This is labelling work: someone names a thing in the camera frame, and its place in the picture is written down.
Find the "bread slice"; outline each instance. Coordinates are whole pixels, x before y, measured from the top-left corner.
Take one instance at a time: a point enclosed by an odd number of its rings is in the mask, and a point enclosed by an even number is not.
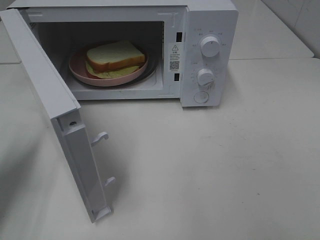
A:
[[[144,63],[145,55],[131,42],[118,41],[89,49],[86,60],[94,70],[106,72]]]
[[[140,66],[129,66],[129,67],[124,67],[117,70],[99,72],[99,71],[95,71],[90,66],[90,64],[87,61],[85,61],[85,67],[89,74],[96,76],[100,79],[115,79],[115,78],[120,78],[129,74],[132,74],[133,72],[138,70]]]

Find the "white knob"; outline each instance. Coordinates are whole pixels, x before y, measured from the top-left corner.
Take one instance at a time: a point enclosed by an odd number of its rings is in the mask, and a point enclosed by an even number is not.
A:
[[[208,102],[209,100],[209,94],[205,91],[200,91],[197,92],[193,99],[198,103],[198,104],[204,104],[206,102]]]
[[[198,71],[197,80],[200,86],[204,86],[212,83],[215,80],[215,75],[210,69],[203,68]]]
[[[214,57],[220,51],[220,41],[215,36],[206,36],[200,46],[202,54],[208,58]]]

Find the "qr code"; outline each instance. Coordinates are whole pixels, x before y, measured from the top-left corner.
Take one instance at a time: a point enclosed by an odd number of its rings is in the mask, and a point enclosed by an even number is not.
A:
[[[170,70],[179,70],[179,61],[170,61]]]

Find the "white wall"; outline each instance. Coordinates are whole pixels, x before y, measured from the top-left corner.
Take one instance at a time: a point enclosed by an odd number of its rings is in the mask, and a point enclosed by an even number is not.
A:
[[[262,0],[320,58],[320,0]]]

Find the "cheese slice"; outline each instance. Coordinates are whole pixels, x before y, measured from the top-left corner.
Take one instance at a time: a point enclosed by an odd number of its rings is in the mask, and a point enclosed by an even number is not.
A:
[[[129,66],[122,69],[113,70],[113,71],[97,72],[90,66],[90,64],[87,61],[85,61],[85,67],[86,67],[86,70],[93,76],[96,76],[101,79],[115,79],[115,78],[120,78],[129,74],[132,74],[140,66]]]

